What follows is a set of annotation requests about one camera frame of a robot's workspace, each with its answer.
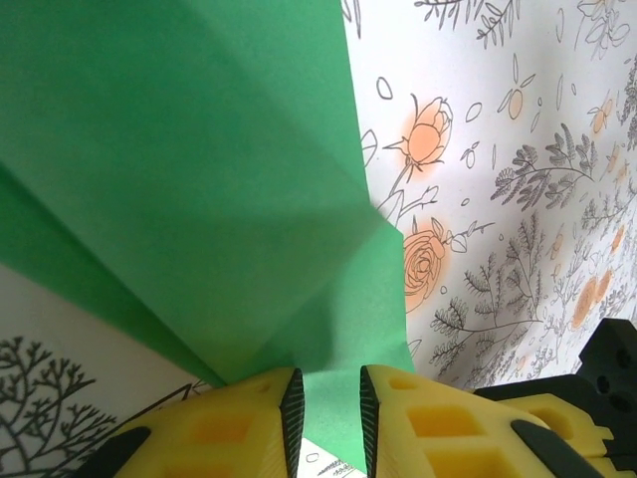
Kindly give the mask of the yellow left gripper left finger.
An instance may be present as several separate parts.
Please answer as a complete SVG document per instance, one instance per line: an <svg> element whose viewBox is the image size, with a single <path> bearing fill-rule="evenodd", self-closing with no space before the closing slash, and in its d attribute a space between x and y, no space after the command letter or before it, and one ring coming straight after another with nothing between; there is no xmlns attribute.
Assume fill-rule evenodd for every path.
<svg viewBox="0 0 637 478"><path fill-rule="evenodd" d="M302 371L275 368L146 413L149 435L118 477L296 477L305 417Z"/></svg>

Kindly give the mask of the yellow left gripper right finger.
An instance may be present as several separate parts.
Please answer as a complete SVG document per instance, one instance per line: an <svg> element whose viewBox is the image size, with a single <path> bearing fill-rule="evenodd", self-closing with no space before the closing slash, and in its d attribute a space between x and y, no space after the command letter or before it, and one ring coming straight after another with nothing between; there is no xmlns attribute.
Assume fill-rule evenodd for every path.
<svg viewBox="0 0 637 478"><path fill-rule="evenodd" d="M387 365L360 370L370 477L597 477L540 417Z"/></svg>

